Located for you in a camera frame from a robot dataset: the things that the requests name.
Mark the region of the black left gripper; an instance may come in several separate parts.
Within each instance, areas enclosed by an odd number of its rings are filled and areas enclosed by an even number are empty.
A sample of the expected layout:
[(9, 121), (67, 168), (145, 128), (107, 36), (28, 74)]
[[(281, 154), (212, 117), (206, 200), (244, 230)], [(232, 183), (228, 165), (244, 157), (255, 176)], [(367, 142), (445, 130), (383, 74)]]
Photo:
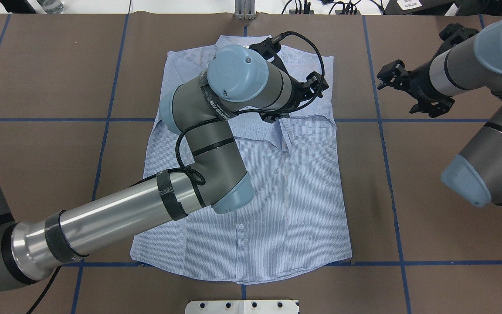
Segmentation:
[(282, 81), (275, 88), (275, 100), (263, 101), (253, 109), (262, 121), (274, 123), (279, 119), (309, 118), (329, 119), (329, 58), (323, 57), (318, 47), (307, 37), (300, 37), (312, 52), (282, 44), (285, 37), (266, 37), (251, 44), (267, 65), (273, 66)]

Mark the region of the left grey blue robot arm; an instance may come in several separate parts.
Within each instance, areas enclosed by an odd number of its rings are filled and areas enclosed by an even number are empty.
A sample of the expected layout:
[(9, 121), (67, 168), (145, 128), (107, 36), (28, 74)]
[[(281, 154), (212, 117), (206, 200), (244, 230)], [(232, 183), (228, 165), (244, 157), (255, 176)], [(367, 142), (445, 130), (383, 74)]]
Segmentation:
[(248, 204), (251, 177), (228, 121), (258, 113), (273, 123), (304, 109), (329, 87), (311, 41), (319, 72), (303, 82), (290, 76), (278, 56), (287, 36), (298, 33), (220, 48), (197, 77), (161, 100), (159, 119), (177, 135), (176, 168), (39, 222), (16, 222), (0, 187), (0, 291), (36, 284), (64, 264), (209, 205), (227, 213)]

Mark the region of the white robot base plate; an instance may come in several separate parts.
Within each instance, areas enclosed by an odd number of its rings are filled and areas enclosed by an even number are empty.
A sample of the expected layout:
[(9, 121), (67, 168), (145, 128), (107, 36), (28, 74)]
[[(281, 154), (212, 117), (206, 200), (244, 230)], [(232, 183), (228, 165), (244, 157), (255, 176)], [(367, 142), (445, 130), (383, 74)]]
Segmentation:
[(300, 314), (298, 300), (194, 300), (186, 314)]

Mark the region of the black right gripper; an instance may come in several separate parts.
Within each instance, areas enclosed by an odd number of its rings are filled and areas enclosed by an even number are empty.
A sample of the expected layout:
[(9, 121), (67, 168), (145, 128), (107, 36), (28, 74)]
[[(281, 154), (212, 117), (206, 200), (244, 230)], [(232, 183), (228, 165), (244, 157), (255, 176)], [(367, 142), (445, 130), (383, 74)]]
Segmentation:
[(455, 103), (453, 96), (466, 91), (452, 81), (447, 63), (450, 50), (476, 36), (479, 30), (448, 24), (439, 33), (442, 44), (432, 59), (414, 70), (407, 70), (402, 60), (384, 65), (377, 74), (380, 81), (377, 89), (391, 87), (406, 92), (417, 102), (410, 113), (424, 113), (434, 119), (448, 113)]

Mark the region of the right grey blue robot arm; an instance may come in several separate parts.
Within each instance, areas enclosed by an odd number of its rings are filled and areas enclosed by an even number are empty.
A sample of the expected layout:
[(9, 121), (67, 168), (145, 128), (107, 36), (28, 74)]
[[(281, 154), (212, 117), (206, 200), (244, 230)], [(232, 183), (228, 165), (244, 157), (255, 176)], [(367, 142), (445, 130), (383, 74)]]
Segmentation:
[(473, 101), (477, 115), (488, 110), (480, 130), (441, 173), (441, 182), (476, 207), (502, 208), (502, 19), (478, 31), (449, 24), (439, 34), (442, 44), (416, 69), (402, 60), (382, 66), (378, 89), (393, 88), (414, 99), (410, 113), (436, 119), (448, 113), (458, 96), (485, 90), (490, 105)]

